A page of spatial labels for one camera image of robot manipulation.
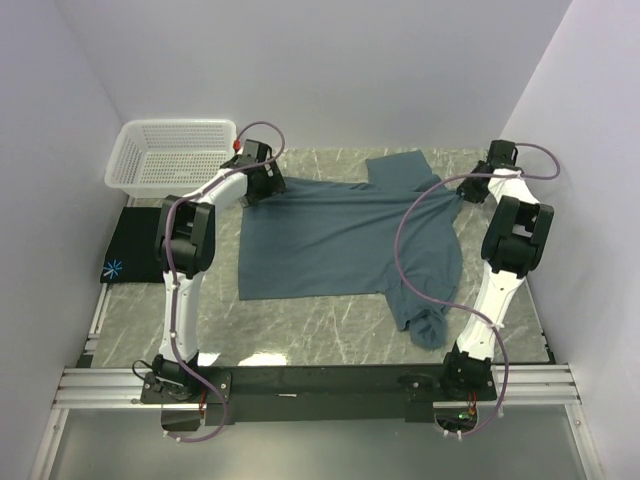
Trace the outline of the blue-grey t-shirt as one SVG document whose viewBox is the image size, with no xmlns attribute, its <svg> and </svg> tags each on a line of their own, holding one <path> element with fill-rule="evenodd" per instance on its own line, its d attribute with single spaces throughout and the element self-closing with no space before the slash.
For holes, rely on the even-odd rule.
<svg viewBox="0 0 640 480">
<path fill-rule="evenodd" d="M 420 151 L 369 159 L 365 183 L 287 178 L 245 209 L 242 300 L 379 293 L 399 330 L 434 350 L 463 273 L 453 224 L 462 200 Z"/>
</svg>

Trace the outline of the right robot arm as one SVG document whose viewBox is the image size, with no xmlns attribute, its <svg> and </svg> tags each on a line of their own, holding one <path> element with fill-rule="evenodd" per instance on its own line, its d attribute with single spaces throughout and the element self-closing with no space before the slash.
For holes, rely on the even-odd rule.
<svg viewBox="0 0 640 480">
<path fill-rule="evenodd" d="M 455 400 L 492 390 L 491 367 L 504 318 L 525 277 L 538 267 L 554 218 L 553 207 L 531 193 L 517 156 L 516 143 L 492 141 L 486 159 L 457 187 L 471 203 L 491 196 L 497 206 L 481 245 L 478 296 L 438 377 L 442 393 Z"/>
</svg>

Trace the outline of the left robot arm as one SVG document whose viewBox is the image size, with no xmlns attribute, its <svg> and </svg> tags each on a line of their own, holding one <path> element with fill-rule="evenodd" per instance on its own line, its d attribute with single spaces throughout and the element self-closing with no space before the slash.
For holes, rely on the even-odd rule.
<svg viewBox="0 0 640 480">
<path fill-rule="evenodd" d="M 215 176 L 183 196 L 168 196 L 161 207 L 156 252 L 165 288 L 164 331 L 151 363 L 151 389 L 186 402 L 206 389 L 197 372 L 197 309 L 204 274 L 216 253 L 220 214 L 238 202 L 253 206 L 286 190 L 267 144 L 236 141 L 235 155 Z"/>
</svg>

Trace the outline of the white plastic basket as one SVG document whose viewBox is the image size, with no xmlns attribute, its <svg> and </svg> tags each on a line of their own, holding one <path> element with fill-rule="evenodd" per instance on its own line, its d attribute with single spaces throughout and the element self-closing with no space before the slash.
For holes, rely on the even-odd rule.
<svg viewBox="0 0 640 480">
<path fill-rule="evenodd" d="M 116 138 L 104 182 L 134 199 L 185 195 L 232 157 L 236 134 L 231 120 L 130 121 Z"/>
</svg>

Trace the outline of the folded black t-shirt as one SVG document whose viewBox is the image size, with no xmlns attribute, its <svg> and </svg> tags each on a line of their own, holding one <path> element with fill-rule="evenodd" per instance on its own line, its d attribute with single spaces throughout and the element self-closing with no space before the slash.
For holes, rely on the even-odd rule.
<svg viewBox="0 0 640 480">
<path fill-rule="evenodd" d="M 102 284 L 162 283 L 155 240 L 161 210 L 125 207 L 104 256 Z"/>
</svg>

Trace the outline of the black base beam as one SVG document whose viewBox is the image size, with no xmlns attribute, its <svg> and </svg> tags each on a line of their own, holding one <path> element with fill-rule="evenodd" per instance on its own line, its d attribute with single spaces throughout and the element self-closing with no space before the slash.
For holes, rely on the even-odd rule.
<svg viewBox="0 0 640 480">
<path fill-rule="evenodd" d="M 153 373 L 145 375 L 140 401 L 178 409 L 206 405 L 205 424 L 220 421 L 284 422 L 317 420 L 402 419 L 408 423 L 433 423 L 437 403 L 471 399 L 494 401 L 496 383 L 482 394 L 455 400 L 442 389 L 443 367 L 417 365 L 355 366 L 234 366 L 201 367 L 222 394 L 203 391 L 178 401 L 165 391 L 151 389 Z"/>
</svg>

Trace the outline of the aluminium rail frame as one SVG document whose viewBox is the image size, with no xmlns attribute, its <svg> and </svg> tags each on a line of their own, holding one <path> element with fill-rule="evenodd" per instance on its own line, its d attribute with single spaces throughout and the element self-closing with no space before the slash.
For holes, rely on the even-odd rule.
<svg viewBox="0 0 640 480">
<path fill-rule="evenodd" d="M 443 433 L 462 403 L 436 393 L 432 365 L 266 366 L 217 370 L 228 418 L 190 444 L 163 423 L 194 404 L 149 403 L 125 369 L 63 373 L 35 479 L 596 479 L 601 473 L 571 369 L 497 366 L 478 397 L 482 430 Z"/>
</svg>

